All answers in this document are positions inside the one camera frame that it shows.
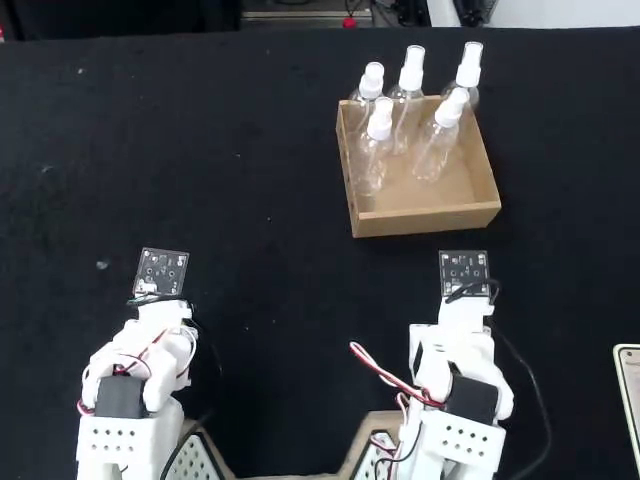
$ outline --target electronic device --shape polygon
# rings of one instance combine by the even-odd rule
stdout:
[[[633,455],[640,475],[640,345],[620,344],[613,349],[613,358],[627,418]]]
[[[125,322],[82,374],[78,480],[236,478],[211,439],[196,433],[203,419],[181,434],[184,413],[171,395],[190,385],[190,364],[205,333],[180,296],[188,259],[185,252],[142,251],[128,302],[138,318]],[[494,362],[499,330],[487,321],[500,285],[489,276],[486,251],[441,251],[439,270],[437,322],[409,327],[410,382],[350,342],[352,353],[398,390],[402,415],[370,412],[343,468],[323,480],[492,480],[498,471],[506,437],[500,422],[514,406],[513,391]],[[546,458],[551,427],[530,367],[501,336],[533,380],[547,433],[541,453],[516,475],[522,478]],[[637,458],[640,346],[619,348],[616,365]]]

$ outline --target circuit board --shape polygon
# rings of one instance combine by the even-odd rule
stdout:
[[[489,278],[489,260],[484,250],[441,250],[440,288],[448,297],[462,285]],[[488,297],[489,285],[468,288],[465,297]]]

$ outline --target black cable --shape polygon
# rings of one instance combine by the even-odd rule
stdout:
[[[170,302],[172,300],[187,300],[181,295],[165,295],[155,292],[145,293],[140,297],[135,297],[127,300],[127,305],[130,307],[141,307],[143,305],[149,305],[150,303],[158,302]]]
[[[395,27],[395,25],[393,24],[393,22],[389,19],[389,17],[387,17],[387,14],[384,13],[383,8],[386,8],[383,5],[380,5],[376,0],[371,0],[371,18],[373,18],[373,7],[375,6],[376,10],[378,10],[378,13],[380,14],[380,16],[382,17],[382,19],[384,20],[384,22],[389,25],[390,27]]]
[[[215,362],[216,362],[216,370],[218,371],[218,381],[222,381],[222,361],[220,360],[220,354],[218,353],[218,349],[216,344],[213,343],[211,339],[211,333],[207,330],[200,322],[198,322],[193,316],[191,318],[186,318],[183,320],[188,326],[195,328],[200,333],[200,336],[205,341],[205,344],[209,348]]]
[[[416,449],[416,446],[418,445],[418,439],[420,438],[420,432],[421,431],[422,431],[422,422],[420,422],[420,426],[418,427],[418,434],[416,435],[416,439],[413,441],[413,446],[411,447],[411,450],[409,450],[409,453],[407,453],[404,457],[398,458],[398,459],[394,459],[394,458],[379,458],[378,460],[376,460],[376,463],[373,464],[374,480],[378,480],[378,464],[379,463],[382,463],[382,462],[402,463],[406,459],[408,459],[411,455],[413,455],[413,451]]]
[[[469,290],[470,288],[477,287],[478,285],[489,285],[489,287],[494,287],[493,294],[489,297],[489,305],[493,305],[496,303],[496,299],[500,294],[500,282],[493,278],[485,278],[483,280],[474,280],[473,282],[465,283],[462,286],[458,287],[455,292],[449,295],[444,303],[455,302],[456,300],[462,298],[464,292]]]
[[[540,408],[540,416],[542,417],[542,423],[544,425],[545,435],[547,437],[542,447],[542,450],[540,451],[538,456],[526,467],[524,467],[522,470],[520,470],[519,472],[509,477],[510,480],[521,480],[522,478],[525,478],[526,476],[530,475],[531,472],[533,472],[536,468],[538,468],[542,464],[542,462],[544,462],[549,456],[549,452],[551,451],[551,444],[553,442],[553,431],[551,429],[551,421],[549,420],[549,412],[547,411],[547,407],[545,406],[544,398],[542,397],[542,392],[540,391],[540,385],[538,385],[538,380],[536,379],[536,376],[533,373],[533,369],[529,366],[527,361],[524,358],[522,358],[522,355],[520,355],[520,353],[518,352],[518,349],[509,341],[507,337],[505,337],[505,335],[500,331],[500,329],[496,327],[495,323],[491,319],[489,319],[488,324],[491,327],[491,329],[500,337],[500,339],[507,346],[507,349],[509,350],[513,358],[515,358],[518,361],[518,363],[520,363],[520,365],[522,365],[525,368],[525,370],[527,371],[527,374],[529,374],[529,378],[531,379],[531,384],[533,385],[533,389],[536,394],[536,400],[538,401],[538,407]]]
[[[173,452],[171,452],[171,455],[169,455],[169,459],[167,460],[167,463],[164,464],[164,468],[162,469],[162,473],[160,474],[160,480],[166,480],[167,475],[169,475],[169,470],[171,469],[171,465],[173,464],[174,460],[180,453],[180,450],[182,450],[182,447],[184,447],[184,444],[187,443],[187,440],[189,440],[189,438],[191,438],[191,435],[196,433],[196,430],[198,430],[198,428],[203,426],[205,422],[209,420],[209,417],[211,417],[211,415],[213,415],[213,410],[209,410],[207,413],[202,415],[198,420],[194,422],[193,425],[191,425],[189,430],[185,432],[182,438],[178,441],[176,448],[174,448]]]
[[[311,0],[300,0],[298,2],[294,1],[290,1],[290,0],[273,0],[273,3],[277,4],[277,5],[285,5],[287,7],[296,7],[298,5],[308,5],[309,3],[311,3]]]
[[[347,11],[347,15],[353,17],[353,14],[356,12],[356,10],[358,10],[360,5],[362,5],[363,1],[364,0],[357,0],[355,5],[353,6],[353,9],[349,9],[349,0],[344,0],[344,9]]]

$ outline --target wire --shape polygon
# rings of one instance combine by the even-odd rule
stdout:
[[[189,336],[191,337],[191,353],[189,354],[189,359],[187,360],[185,367],[180,371],[180,373],[176,376],[176,378],[180,378],[182,375],[184,375],[187,372],[187,370],[189,370],[189,365],[191,365],[191,361],[193,360],[193,357],[196,355],[196,348],[198,343],[193,332],[189,330],[189,327],[181,325],[180,334],[182,334],[182,332],[187,332],[187,334],[189,334]]]
[[[489,297],[489,305],[493,305],[496,302],[498,295],[500,295],[500,286],[501,286],[500,282],[493,278],[474,280],[473,282],[469,282],[461,285],[456,289],[455,292],[453,292],[451,295],[449,295],[445,299],[444,303],[452,303],[452,302],[455,302],[456,300],[459,300],[460,298],[462,298],[462,295],[464,295],[464,292],[466,292],[470,288],[477,287],[479,285],[489,285],[489,287],[494,287],[493,294]]]
[[[142,352],[140,352],[135,358],[137,358],[138,360],[142,359],[142,356],[147,353],[147,350],[149,350],[149,347],[155,343],[158,343],[160,341],[160,339],[164,336],[164,334],[167,333],[167,329],[165,328],[163,331],[160,332],[160,334],[154,338],[151,343],[149,345],[147,345],[144,350],[142,350]],[[118,374],[122,374],[122,373],[127,373],[129,370],[131,370],[131,368],[133,368],[133,366],[135,365],[135,362],[130,363],[128,367],[121,369],[121,370],[117,370],[116,373]]]
[[[389,455],[393,455],[393,453],[395,452],[395,450],[393,448],[389,448],[389,447],[385,447],[384,445],[382,445],[380,442],[378,442],[378,440],[371,435],[369,437],[369,441],[375,445],[377,448],[379,448],[380,450],[382,450],[385,453],[388,453]]]
[[[349,15],[350,17],[353,17],[353,14],[356,13],[356,10],[358,10],[360,5],[362,5],[363,1],[364,0],[357,0],[355,5],[353,6],[353,9],[350,9],[349,0],[344,0],[344,9],[347,11],[347,15]]]
[[[277,5],[285,5],[287,7],[296,7],[298,5],[308,5],[311,3],[311,0],[300,0],[299,2],[290,1],[290,0],[273,0],[273,3]]]
[[[373,18],[373,7],[376,8],[376,10],[378,10],[378,13],[380,14],[380,16],[382,17],[382,19],[384,20],[384,22],[389,25],[390,27],[395,27],[396,25],[393,24],[393,22],[389,19],[389,17],[387,17],[387,14],[384,12],[383,9],[389,9],[389,7],[387,7],[386,5],[378,2],[377,0],[371,0],[371,17]]]
[[[127,300],[127,305],[130,307],[142,307],[149,305],[150,303],[170,302],[172,300],[185,300],[182,295],[168,295],[162,293],[148,292],[139,297],[130,298]]]
[[[151,367],[149,367],[149,364],[144,360],[136,357],[135,355],[129,355],[128,353],[114,353],[114,355],[118,357],[131,358],[133,360],[133,363],[138,363],[140,365],[143,365],[144,368],[147,369],[147,373],[149,373],[149,377],[151,377]],[[129,365],[129,367],[127,367],[126,369],[117,370],[116,373],[125,373],[129,370],[129,368],[131,368],[131,365]]]
[[[218,371],[218,380],[222,380],[223,369],[222,369],[222,361],[220,360],[220,354],[218,353],[218,349],[216,348],[215,343],[211,341],[211,334],[209,330],[207,330],[200,322],[198,322],[194,317],[187,318],[184,322],[194,327],[200,333],[203,340],[206,340],[205,343],[209,347],[209,351],[211,352],[215,362],[216,362],[216,370]]]
[[[198,420],[196,420],[193,425],[191,425],[189,430],[185,432],[185,434],[178,441],[177,445],[171,452],[171,455],[169,455],[167,462],[164,464],[164,468],[162,469],[162,473],[160,474],[160,480],[167,479],[167,476],[169,475],[169,470],[171,469],[171,465],[173,465],[173,462],[175,461],[176,457],[180,453],[180,450],[182,450],[182,447],[184,447],[184,444],[187,443],[187,440],[189,440],[189,438],[191,438],[191,435],[196,433],[196,430],[198,430],[198,428],[202,427],[204,423],[206,423],[206,421],[209,420],[209,417],[211,417],[213,413],[214,413],[213,410],[209,410],[208,412],[206,412]]]
[[[405,460],[407,460],[411,455],[413,455],[413,451],[416,449],[416,446],[418,445],[418,439],[420,438],[420,432],[422,432],[422,422],[420,423],[420,426],[418,427],[418,433],[416,435],[416,439],[413,441],[413,446],[411,447],[411,450],[409,450],[409,452],[402,458],[379,458],[378,460],[376,460],[376,463],[373,465],[373,475],[374,475],[374,479],[378,480],[378,464],[382,463],[382,462],[389,462],[391,464],[394,463],[402,463]]]
[[[375,371],[378,374],[378,376],[387,385],[399,388],[400,390],[402,390],[407,395],[410,395],[410,396],[416,398],[417,400],[419,400],[421,403],[423,403],[425,405],[429,405],[431,407],[436,407],[436,408],[441,408],[441,407],[444,406],[443,403],[436,402],[435,400],[433,400],[431,398],[431,395],[429,394],[429,391],[426,388],[423,388],[422,390],[418,389],[418,388],[414,388],[414,387],[408,385],[407,383],[403,382],[402,380],[400,380],[395,375],[393,375],[393,374],[389,373],[388,371],[384,370],[383,368],[381,368],[376,363],[376,361],[373,359],[373,357],[371,355],[369,355],[369,353],[359,343],[350,342],[349,343],[349,348],[351,349],[353,354],[356,357],[358,357],[366,366],[368,366],[373,371]]]
[[[78,400],[76,402],[76,409],[78,410],[78,413],[80,413],[80,415],[82,416],[93,415],[94,413],[94,410],[92,408],[85,406],[85,404],[82,403],[82,400]]]
[[[533,369],[531,368],[531,366],[529,366],[529,364],[522,357],[522,355],[520,355],[520,353],[518,352],[518,349],[509,341],[509,339],[504,335],[504,333],[502,333],[500,329],[496,327],[495,322],[489,319],[488,323],[491,329],[500,337],[500,339],[507,346],[507,349],[509,350],[513,358],[515,358],[518,361],[518,363],[520,363],[520,365],[522,365],[524,369],[527,371],[527,374],[531,379],[531,385],[533,385],[533,390],[535,391],[535,394],[536,394],[536,400],[538,402],[538,407],[540,409],[540,416],[542,417],[542,423],[544,425],[546,439],[545,439],[544,445],[542,446],[542,450],[540,450],[540,453],[538,454],[538,456],[531,463],[529,463],[519,472],[515,473],[510,477],[510,480],[520,480],[530,475],[531,472],[533,472],[536,468],[538,468],[542,464],[542,462],[544,462],[549,456],[549,452],[551,451],[551,444],[553,443],[553,430],[551,429],[549,412],[547,411],[547,407],[545,406],[544,398],[542,397],[542,392],[540,391],[540,385],[538,384],[538,380],[536,379],[536,376],[533,373]]]
[[[409,403],[409,399],[404,393],[400,392],[396,395],[396,403],[398,404],[398,406],[400,407],[400,410],[402,411],[402,424],[406,425],[408,417],[407,417],[407,407],[405,403]]]

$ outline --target red wire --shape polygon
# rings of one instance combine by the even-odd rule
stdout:
[[[411,388],[409,385],[407,385],[405,382],[403,382],[399,378],[390,374],[386,370],[383,370],[377,364],[372,363],[372,360],[367,358],[369,354],[361,345],[355,342],[352,342],[350,345],[350,348],[351,348],[351,351],[355,354],[356,357],[358,357],[358,359],[360,359],[362,363],[364,363],[367,367],[374,370],[378,375],[383,377],[385,380],[387,380],[388,382],[392,383],[397,388],[405,392],[407,395],[410,395],[416,398],[421,403],[424,403],[425,405],[429,405],[430,407],[441,408],[444,406],[444,403],[436,402],[435,400],[433,400],[431,398],[431,395],[429,394],[429,390],[427,390],[426,388],[421,389],[422,394],[416,393],[417,389]]]
[[[149,347],[155,343],[158,343],[160,341],[160,339],[164,336],[164,334],[167,332],[167,329],[165,328],[162,332],[160,332],[160,335],[158,335],[156,338],[153,339],[153,341],[145,347],[145,349],[140,352],[140,355],[138,355],[137,358],[138,360],[142,360],[142,356],[147,353],[147,350],[149,350]],[[123,368],[123,369],[119,369],[116,370],[115,373],[117,374],[122,374],[122,373],[127,373],[131,368],[133,368],[133,366],[136,364],[137,362],[132,362],[128,367]]]

